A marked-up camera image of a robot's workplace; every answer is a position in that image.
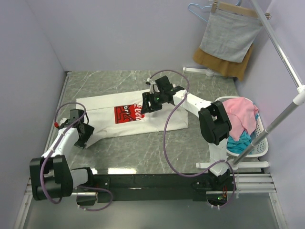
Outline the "white t-shirt red print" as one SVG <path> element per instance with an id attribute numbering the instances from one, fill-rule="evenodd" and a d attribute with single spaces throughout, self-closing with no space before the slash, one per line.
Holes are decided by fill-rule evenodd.
<path id="1" fill-rule="evenodd" d="M 85 147 L 105 138 L 163 131 L 174 105 L 163 104 L 160 111 L 141 114 L 144 92 L 147 90 L 76 99 L 85 106 L 89 125 L 94 127 Z"/>

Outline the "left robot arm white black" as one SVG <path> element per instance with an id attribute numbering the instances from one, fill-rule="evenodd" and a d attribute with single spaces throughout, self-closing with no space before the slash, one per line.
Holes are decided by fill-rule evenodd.
<path id="1" fill-rule="evenodd" d="M 70 118 L 58 128 L 58 135 L 50 148 L 38 158 L 30 161 L 32 194 L 35 200 L 49 200 L 60 203 L 63 197 L 69 197 L 76 187 L 89 192 L 95 187 L 95 179 L 89 167 L 70 170 L 66 156 L 73 146 L 85 148 L 94 127 L 88 124 L 84 110 L 70 110 Z"/>

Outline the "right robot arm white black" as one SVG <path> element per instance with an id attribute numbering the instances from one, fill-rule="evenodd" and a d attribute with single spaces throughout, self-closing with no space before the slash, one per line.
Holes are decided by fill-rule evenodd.
<path id="1" fill-rule="evenodd" d="M 174 112 L 182 107 L 199 119 L 199 127 L 204 140 L 209 144 L 210 164 L 204 169 L 209 173 L 209 185 L 220 190 L 229 179 L 232 167 L 227 161 L 226 145 L 231 122 L 222 102 L 209 102 L 188 92 L 186 88 L 174 86 L 167 76 L 159 79 L 147 79 L 150 90 L 142 94 L 141 113 L 152 113 L 162 110 L 163 104 L 171 104 L 173 110 L 168 115 L 163 134 Z"/>

